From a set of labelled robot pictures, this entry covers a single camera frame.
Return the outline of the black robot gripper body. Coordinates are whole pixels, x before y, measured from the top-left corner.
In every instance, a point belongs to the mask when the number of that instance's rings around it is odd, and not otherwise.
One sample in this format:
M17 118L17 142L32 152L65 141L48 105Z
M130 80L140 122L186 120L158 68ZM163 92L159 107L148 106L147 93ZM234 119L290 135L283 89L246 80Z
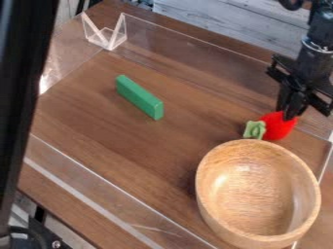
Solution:
M274 54L266 74L278 84L285 83L294 91L301 91L308 95L308 108L312 106L321 115L330 116L333 112L333 83L330 82L333 50L321 47L305 38L297 59Z

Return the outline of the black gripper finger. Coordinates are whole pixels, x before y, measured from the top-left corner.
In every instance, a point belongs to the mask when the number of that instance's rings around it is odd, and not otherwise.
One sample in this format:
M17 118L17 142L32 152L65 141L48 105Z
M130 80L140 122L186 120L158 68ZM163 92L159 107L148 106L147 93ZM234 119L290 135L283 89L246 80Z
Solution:
M285 107L283 107L283 120L291 121L298 117L303 110L308 108L309 98L301 91L287 91Z
M291 100L294 96L294 90L290 88L290 86L285 83L279 84L279 91L278 91L278 97L277 97L277 111L287 112L291 110Z

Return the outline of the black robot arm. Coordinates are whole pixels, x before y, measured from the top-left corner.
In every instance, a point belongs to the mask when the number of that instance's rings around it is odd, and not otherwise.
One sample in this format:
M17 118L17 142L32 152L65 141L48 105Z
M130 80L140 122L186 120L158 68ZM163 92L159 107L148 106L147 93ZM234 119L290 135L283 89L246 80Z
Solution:
M266 74L279 84L275 110L282 120L299 117L312 106L325 117L333 112L333 0L278 0L289 11L310 1L309 31L295 59L274 54Z

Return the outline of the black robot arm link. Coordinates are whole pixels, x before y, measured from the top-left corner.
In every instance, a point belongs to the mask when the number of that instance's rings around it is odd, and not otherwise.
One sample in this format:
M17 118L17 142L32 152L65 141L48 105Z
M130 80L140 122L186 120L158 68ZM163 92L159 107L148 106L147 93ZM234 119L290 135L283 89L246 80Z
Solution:
M0 237L21 173L60 0L0 0Z

